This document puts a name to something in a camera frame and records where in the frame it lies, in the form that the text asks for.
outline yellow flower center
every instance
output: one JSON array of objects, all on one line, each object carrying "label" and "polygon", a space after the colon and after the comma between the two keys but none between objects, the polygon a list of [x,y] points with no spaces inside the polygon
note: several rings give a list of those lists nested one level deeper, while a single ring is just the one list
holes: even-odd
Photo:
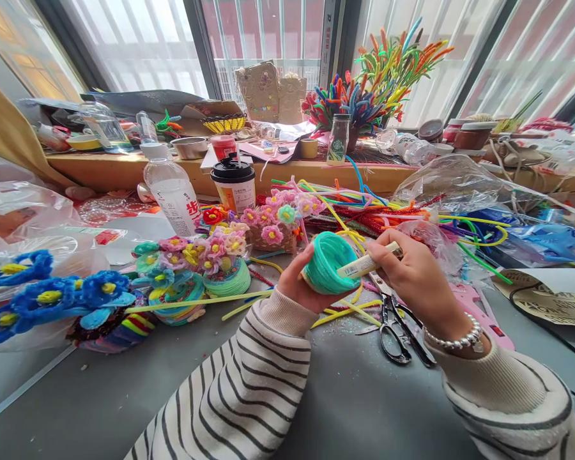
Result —
[{"label": "yellow flower center", "polygon": [[15,275],[15,273],[23,272],[28,268],[29,267],[21,264],[6,264],[0,269],[0,272],[4,273],[5,275]]},{"label": "yellow flower center", "polygon": [[0,327],[9,327],[14,325],[19,319],[16,313],[8,313],[0,317]]},{"label": "yellow flower center", "polygon": [[117,285],[115,285],[115,283],[105,283],[102,285],[102,292],[105,294],[113,294],[116,287]]},{"label": "yellow flower center", "polygon": [[61,298],[62,293],[60,291],[45,291],[36,297],[36,301],[39,303],[55,303]]}]

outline black scissors handle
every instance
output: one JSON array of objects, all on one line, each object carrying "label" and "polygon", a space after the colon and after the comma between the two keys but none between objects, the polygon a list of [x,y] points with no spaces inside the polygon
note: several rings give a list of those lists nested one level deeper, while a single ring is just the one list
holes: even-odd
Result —
[{"label": "black scissors handle", "polygon": [[426,367],[434,367],[436,366],[436,360],[428,351],[428,349],[420,342],[420,339],[415,336],[411,328],[404,322],[403,317],[398,312],[398,309],[401,309],[405,312],[405,314],[409,315],[412,320],[414,320],[415,324],[421,329],[424,327],[422,322],[413,314],[411,310],[407,307],[403,307],[402,305],[398,305],[398,303],[392,299],[392,309],[394,310],[394,316],[396,317],[396,322],[401,326],[402,330],[409,338],[409,342],[411,346],[415,350],[415,353],[420,357],[422,362]]},{"label": "black scissors handle", "polygon": [[[394,340],[398,343],[398,346],[401,349],[399,355],[395,355],[392,353],[392,350],[385,344],[383,341],[383,334],[390,334]],[[406,365],[411,362],[411,353],[407,350],[407,347],[403,344],[403,340],[400,338],[398,334],[392,329],[392,325],[383,323],[379,328],[379,343],[381,344],[381,349],[383,352],[388,355],[389,359],[394,361],[396,364]]]}]

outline hand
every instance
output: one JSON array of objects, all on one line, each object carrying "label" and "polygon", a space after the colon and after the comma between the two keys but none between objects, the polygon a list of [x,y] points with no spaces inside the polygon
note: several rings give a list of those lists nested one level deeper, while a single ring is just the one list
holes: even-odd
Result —
[{"label": "hand", "polygon": [[338,295],[319,294],[309,287],[300,272],[313,257],[314,246],[308,245],[303,252],[297,255],[279,278],[276,289],[284,296],[299,303],[313,313],[321,313],[333,303],[338,302],[350,292]]},{"label": "hand", "polygon": [[[384,247],[392,241],[402,248],[402,261]],[[368,244],[368,250],[372,259],[381,266],[377,274],[396,291],[431,334],[453,341],[463,338],[473,328],[439,264],[425,245],[398,230],[386,230],[375,243]],[[489,349],[489,342],[483,336],[482,342],[484,348]],[[455,354],[470,357],[470,349],[462,352]]]}]

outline glue stick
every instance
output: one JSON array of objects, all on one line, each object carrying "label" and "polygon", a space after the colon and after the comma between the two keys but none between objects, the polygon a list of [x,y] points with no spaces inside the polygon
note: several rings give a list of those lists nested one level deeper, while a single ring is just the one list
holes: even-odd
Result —
[{"label": "glue stick", "polygon": [[[398,260],[403,258],[403,250],[398,246],[396,241],[388,244],[386,248],[389,249],[391,253],[398,258]],[[372,259],[370,254],[365,254],[360,259],[339,268],[337,270],[337,275],[341,278],[355,279],[363,277],[367,273],[377,270],[378,268],[379,265],[377,265],[377,263]]]}]

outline pink glue gun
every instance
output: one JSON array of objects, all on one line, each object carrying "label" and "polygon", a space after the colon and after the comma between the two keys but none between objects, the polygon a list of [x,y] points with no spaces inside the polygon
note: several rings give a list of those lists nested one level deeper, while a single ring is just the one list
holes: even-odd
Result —
[{"label": "pink glue gun", "polygon": [[[465,286],[464,284],[458,284],[457,286],[450,284],[449,286],[452,288],[454,295],[464,311],[473,315],[488,335],[494,337],[494,340],[499,346],[515,351],[516,346],[513,345],[511,339],[507,337],[498,324],[496,324],[496,318],[494,318],[494,314],[483,295],[479,295],[471,286]],[[475,303],[477,300],[481,300],[484,305],[487,304],[491,317],[481,311]]]}]

